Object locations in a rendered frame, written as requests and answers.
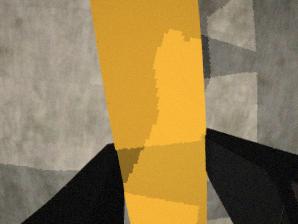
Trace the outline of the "yellow bar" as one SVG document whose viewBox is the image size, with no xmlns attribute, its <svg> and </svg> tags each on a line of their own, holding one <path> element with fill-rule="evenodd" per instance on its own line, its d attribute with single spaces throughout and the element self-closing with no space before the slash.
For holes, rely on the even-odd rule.
<svg viewBox="0 0 298 224">
<path fill-rule="evenodd" d="M 206 224 L 198 0 L 89 0 L 130 224 Z"/>
</svg>

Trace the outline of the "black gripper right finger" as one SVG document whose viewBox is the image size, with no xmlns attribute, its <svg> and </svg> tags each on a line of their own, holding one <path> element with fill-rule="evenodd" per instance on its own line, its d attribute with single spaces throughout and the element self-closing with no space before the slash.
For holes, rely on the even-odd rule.
<svg viewBox="0 0 298 224">
<path fill-rule="evenodd" d="M 205 171 L 233 224 L 298 224 L 298 155 L 206 128 Z"/>
</svg>

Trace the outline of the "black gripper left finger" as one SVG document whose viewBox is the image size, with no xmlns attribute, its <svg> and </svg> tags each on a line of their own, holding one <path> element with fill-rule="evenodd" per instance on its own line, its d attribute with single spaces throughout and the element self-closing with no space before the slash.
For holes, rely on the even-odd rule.
<svg viewBox="0 0 298 224">
<path fill-rule="evenodd" d="M 125 190 L 112 143 L 23 224 L 124 224 L 124 213 Z"/>
</svg>

